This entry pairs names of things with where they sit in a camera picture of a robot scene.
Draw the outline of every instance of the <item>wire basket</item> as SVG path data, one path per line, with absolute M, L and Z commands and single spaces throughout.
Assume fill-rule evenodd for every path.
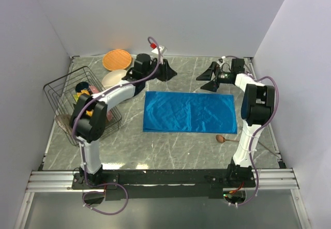
M 98 91 L 103 91 L 105 88 L 93 74 L 91 69 L 83 66 L 75 71 L 64 75 L 54 81 L 45 84 L 43 90 L 50 102 L 55 113 L 55 121 L 58 126 L 65 132 L 69 142 L 72 145 L 78 145 L 78 142 L 71 136 L 71 127 L 69 126 L 70 116 L 73 113 L 74 105 L 76 104 L 77 94 L 75 87 L 80 82 L 87 82 L 89 86 L 94 86 Z M 119 129 L 121 125 L 122 115 L 116 107 L 110 110 L 106 119 L 106 128 L 102 138 Z

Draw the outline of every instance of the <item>orange plate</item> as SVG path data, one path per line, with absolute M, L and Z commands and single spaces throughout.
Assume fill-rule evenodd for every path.
M 107 70 L 124 70 L 131 64 L 130 53 L 124 50 L 114 50 L 107 53 L 102 60 L 103 66 Z

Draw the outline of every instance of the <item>floor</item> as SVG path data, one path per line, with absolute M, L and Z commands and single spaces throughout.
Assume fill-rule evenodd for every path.
M 166 57 L 178 75 L 168 82 L 151 80 L 145 90 L 207 92 L 200 90 L 205 82 L 195 78 L 205 71 L 213 57 Z M 77 57 L 70 69 L 89 66 L 99 80 L 109 73 L 102 65 L 102 56 Z M 220 94 L 233 94 L 238 134 L 224 134 L 227 139 L 240 139 L 242 120 L 240 108 L 244 93 L 234 85 L 221 84 Z M 120 129 L 100 142 L 100 159 L 104 169 L 213 169 L 226 168 L 238 147 L 237 142 L 218 143 L 208 133 L 142 132 L 145 92 L 117 106 L 122 114 Z M 266 147 L 275 151 L 269 128 L 260 137 Z M 257 146 L 254 155 L 257 168 L 278 168 L 276 156 Z M 72 146 L 65 133 L 55 125 L 44 163 L 44 170 L 72 170 L 80 165 L 80 152 Z

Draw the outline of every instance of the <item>marble countertop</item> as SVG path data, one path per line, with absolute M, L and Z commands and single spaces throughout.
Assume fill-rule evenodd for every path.
M 168 82 L 151 80 L 145 90 L 207 92 L 200 89 L 206 82 L 196 81 L 213 57 L 166 57 L 178 73 Z M 109 73 L 102 65 L 102 56 L 77 57 L 70 70 L 89 66 L 99 80 Z M 244 93 L 234 85 L 221 84 L 220 94 L 233 94 L 238 134 L 223 134 L 227 139 L 239 140 L 243 122 L 240 108 Z M 238 147 L 237 142 L 216 141 L 209 133 L 150 133 L 142 132 L 145 92 L 117 106 L 122 114 L 120 129 L 100 141 L 100 159 L 104 169 L 222 169 L 226 168 Z M 269 128 L 260 137 L 266 147 L 275 151 Z M 254 154 L 257 168 L 278 168 L 276 156 L 260 144 Z M 65 133 L 55 125 L 51 135 L 44 170 L 72 170 L 80 165 L 79 148 L 72 146 Z

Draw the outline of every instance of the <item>blue towel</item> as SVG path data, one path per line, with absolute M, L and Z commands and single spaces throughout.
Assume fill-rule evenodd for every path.
M 237 133 L 233 96 L 147 91 L 143 131 Z

